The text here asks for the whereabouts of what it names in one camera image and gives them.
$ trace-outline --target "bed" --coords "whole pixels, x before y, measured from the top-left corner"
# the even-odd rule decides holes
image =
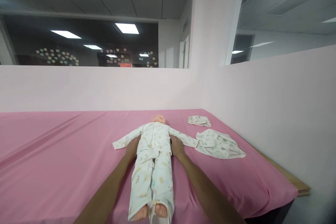
[[[208,127],[188,124],[187,117],[207,116],[211,129],[229,134],[246,153],[242,159],[221,160],[185,147],[243,218],[288,208],[297,196],[298,190],[281,173],[205,110],[1,113],[0,223],[73,223],[125,153],[114,150],[112,142],[158,113],[169,126],[194,138]],[[172,167],[173,223],[209,223],[174,157]],[[107,223],[127,222],[133,169],[134,163]]]

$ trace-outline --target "pant leg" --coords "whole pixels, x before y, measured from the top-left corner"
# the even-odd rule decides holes
[[[174,191],[173,191],[173,174],[172,161],[169,152],[159,152],[159,156],[155,159],[155,166],[153,170],[152,191],[153,201],[150,207],[153,207],[150,220],[155,212],[155,205],[161,203],[166,206],[168,210],[168,219],[160,223],[171,223],[175,210]]]
[[[151,178],[154,167],[153,159],[158,156],[156,150],[143,150],[137,155],[132,174],[131,198],[129,200],[128,221],[146,204],[152,202]]]

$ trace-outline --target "white baby clothes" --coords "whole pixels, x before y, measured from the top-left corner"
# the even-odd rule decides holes
[[[227,134],[207,129],[197,133],[196,150],[219,159],[243,158],[246,156],[237,143]]]
[[[193,115],[191,117],[188,117],[188,123],[195,124],[198,126],[211,127],[211,123],[207,117],[202,117],[198,115]]]
[[[151,122],[140,126],[128,135],[113,143],[114,149],[121,149],[141,134],[137,158],[132,175],[131,198],[128,220],[144,205],[148,205],[149,221],[155,215],[155,205],[161,203],[168,210],[168,218],[158,218],[161,224],[171,224],[175,210],[173,176],[171,165],[170,137],[178,137],[184,145],[195,148],[197,140],[174,130],[166,124]]]

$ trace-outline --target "human hand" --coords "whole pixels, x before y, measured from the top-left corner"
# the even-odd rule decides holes
[[[132,139],[129,142],[129,144],[126,146],[125,156],[129,157],[131,160],[133,160],[137,156],[137,149],[138,149],[140,138],[141,138],[141,135]]]
[[[184,145],[182,143],[182,141],[177,138],[176,136],[173,135],[169,135],[171,138],[171,151],[173,153],[173,155],[178,159],[181,160],[181,158],[183,158],[186,153],[184,152]]]

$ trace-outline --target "sleeve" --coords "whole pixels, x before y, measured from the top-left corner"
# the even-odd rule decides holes
[[[112,143],[114,149],[125,148],[133,138],[136,138],[140,134],[142,134],[142,128],[143,128],[143,125],[137,128],[136,130],[133,130],[131,133],[127,134],[123,138],[120,138],[118,141],[115,141],[114,143]]]
[[[185,146],[196,148],[198,140],[169,127],[169,134],[179,138]]]

